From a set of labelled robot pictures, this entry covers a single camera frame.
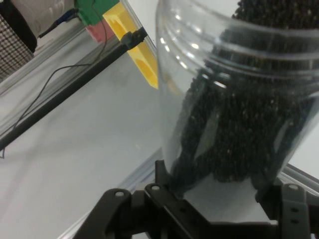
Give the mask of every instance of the checkered fabric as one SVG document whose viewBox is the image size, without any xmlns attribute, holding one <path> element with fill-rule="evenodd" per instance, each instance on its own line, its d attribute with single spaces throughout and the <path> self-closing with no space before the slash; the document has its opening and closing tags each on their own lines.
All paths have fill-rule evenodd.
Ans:
<svg viewBox="0 0 319 239">
<path fill-rule="evenodd" d="M 0 82 L 33 58 L 33 53 L 0 14 Z"/>
</svg>

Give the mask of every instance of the black plastic bracket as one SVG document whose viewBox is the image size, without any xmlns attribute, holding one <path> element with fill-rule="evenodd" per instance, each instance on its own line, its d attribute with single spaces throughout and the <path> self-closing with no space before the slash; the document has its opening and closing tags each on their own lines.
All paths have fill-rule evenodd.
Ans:
<svg viewBox="0 0 319 239">
<path fill-rule="evenodd" d="M 132 195 L 122 189 L 107 191 L 74 239 L 130 239 L 142 232 L 152 239 L 306 239 L 318 230 L 319 198 L 295 184 L 276 185 L 260 201 L 277 225 L 211 223 L 167 189 L 165 172 L 158 161 L 157 183 Z"/>
<path fill-rule="evenodd" d="M 311 238 L 306 191 L 296 184 L 282 186 L 282 238 Z"/>
<path fill-rule="evenodd" d="M 121 39 L 121 43 L 123 45 L 126 45 L 129 50 L 133 49 L 137 45 L 139 45 L 141 42 L 144 41 L 144 38 L 147 37 L 147 33 L 143 27 L 141 27 L 139 30 L 131 33 L 130 31 L 127 32 Z"/>
</svg>

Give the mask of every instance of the white table surface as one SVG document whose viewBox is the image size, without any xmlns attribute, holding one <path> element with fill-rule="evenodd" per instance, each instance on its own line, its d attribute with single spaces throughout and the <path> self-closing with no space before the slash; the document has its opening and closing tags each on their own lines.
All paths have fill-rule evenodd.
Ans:
<svg viewBox="0 0 319 239">
<path fill-rule="evenodd" d="M 84 32 L 32 72 L 23 91 L 1 98 L 1 109 L 10 113 L 53 69 L 95 47 Z M 158 125 L 158 91 L 125 54 L 6 148 L 0 238 L 58 238 L 160 147 Z"/>
<path fill-rule="evenodd" d="M 126 0 L 153 42 L 156 42 L 156 7 L 159 0 Z M 202 4 L 210 4 L 214 0 L 197 0 Z M 231 15 L 236 9 L 238 0 L 223 1 L 218 11 Z M 290 164 L 319 179 L 319 125 L 306 137 L 295 152 Z"/>
</svg>

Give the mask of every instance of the yellow plastic piece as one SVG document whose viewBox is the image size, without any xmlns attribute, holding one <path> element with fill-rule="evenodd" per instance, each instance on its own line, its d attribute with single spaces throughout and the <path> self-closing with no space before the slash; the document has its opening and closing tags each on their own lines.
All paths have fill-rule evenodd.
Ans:
<svg viewBox="0 0 319 239">
<path fill-rule="evenodd" d="M 137 30 L 130 15 L 120 2 L 104 13 L 103 17 L 119 40 L 121 40 L 127 32 L 134 32 Z M 158 88 L 156 59 L 146 43 L 140 43 L 138 46 L 128 51 L 128 54 L 148 83 L 154 88 Z"/>
</svg>

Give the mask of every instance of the black pellets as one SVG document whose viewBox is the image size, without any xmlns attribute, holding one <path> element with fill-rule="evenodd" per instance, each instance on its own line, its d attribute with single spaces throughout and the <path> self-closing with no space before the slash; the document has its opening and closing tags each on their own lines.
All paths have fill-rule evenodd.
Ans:
<svg viewBox="0 0 319 239">
<path fill-rule="evenodd" d="M 233 15 L 238 20 L 280 29 L 319 28 L 319 0 L 241 0 L 238 5 Z M 282 54 L 319 48 L 316 39 L 289 41 L 231 28 L 220 38 Z M 214 46 L 211 58 L 270 73 L 236 71 L 207 59 L 185 96 L 171 139 L 181 146 L 170 172 L 171 188 L 183 193 L 212 174 L 219 182 L 251 178 L 255 189 L 264 189 L 288 162 L 319 110 L 318 77 L 285 73 L 310 71 L 319 63 L 267 59 L 219 46 Z"/>
</svg>

